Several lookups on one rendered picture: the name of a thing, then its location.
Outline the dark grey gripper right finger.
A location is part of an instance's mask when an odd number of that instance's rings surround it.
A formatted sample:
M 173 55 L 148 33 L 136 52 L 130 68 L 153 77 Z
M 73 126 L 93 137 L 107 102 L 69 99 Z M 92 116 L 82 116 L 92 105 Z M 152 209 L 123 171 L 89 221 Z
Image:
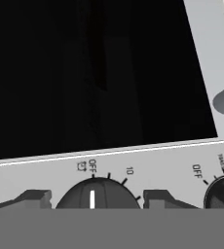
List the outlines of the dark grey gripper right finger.
M 150 208 L 184 208 L 196 209 L 196 206 L 184 201 L 175 199 L 168 190 L 144 190 L 143 191 L 145 209 Z

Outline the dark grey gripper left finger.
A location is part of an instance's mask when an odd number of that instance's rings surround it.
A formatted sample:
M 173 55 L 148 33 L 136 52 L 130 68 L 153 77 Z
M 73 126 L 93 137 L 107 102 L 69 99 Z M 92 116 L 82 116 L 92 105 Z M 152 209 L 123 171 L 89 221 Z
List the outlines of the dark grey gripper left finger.
M 26 190 L 18 197 L 0 203 L 0 208 L 52 208 L 51 190 Z

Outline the silver toaster oven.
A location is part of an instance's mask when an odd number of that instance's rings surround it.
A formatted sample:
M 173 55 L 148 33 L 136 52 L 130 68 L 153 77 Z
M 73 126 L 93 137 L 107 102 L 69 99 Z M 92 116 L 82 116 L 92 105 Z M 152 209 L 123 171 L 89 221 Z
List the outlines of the silver toaster oven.
M 224 175 L 224 139 L 94 150 L 0 160 L 0 203 L 26 190 L 51 190 L 52 208 L 76 184 L 92 177 L 124 183 L 143 207 L 144 190 L 168 190 L 204 208 L 209 184 Z

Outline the black timer knob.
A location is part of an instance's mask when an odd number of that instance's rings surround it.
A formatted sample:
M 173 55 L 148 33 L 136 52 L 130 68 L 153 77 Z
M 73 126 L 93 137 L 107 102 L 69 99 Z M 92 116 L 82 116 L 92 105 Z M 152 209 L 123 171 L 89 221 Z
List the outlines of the black timer knob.
M 92 177 L 72 187 L 56 209 L 139 209 L 138 199 L 124 183 L 104 177 Z

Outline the toaster oven glass door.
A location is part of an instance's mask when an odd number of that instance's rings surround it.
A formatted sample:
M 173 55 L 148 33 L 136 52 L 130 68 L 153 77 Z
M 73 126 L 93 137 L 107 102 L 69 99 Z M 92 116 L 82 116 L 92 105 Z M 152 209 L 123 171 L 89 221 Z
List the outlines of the toaster oven glass door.
M 0 0 L 0 160 L 224 139 L 224 0 Z

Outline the black function knob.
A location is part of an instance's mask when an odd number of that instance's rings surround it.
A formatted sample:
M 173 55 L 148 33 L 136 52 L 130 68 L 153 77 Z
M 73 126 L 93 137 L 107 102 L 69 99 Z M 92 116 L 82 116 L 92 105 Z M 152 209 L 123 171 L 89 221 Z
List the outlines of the black function knob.
M 204 197 L 205 209 L 224 209 L 224 175 L 214 179 L 208 186 Z

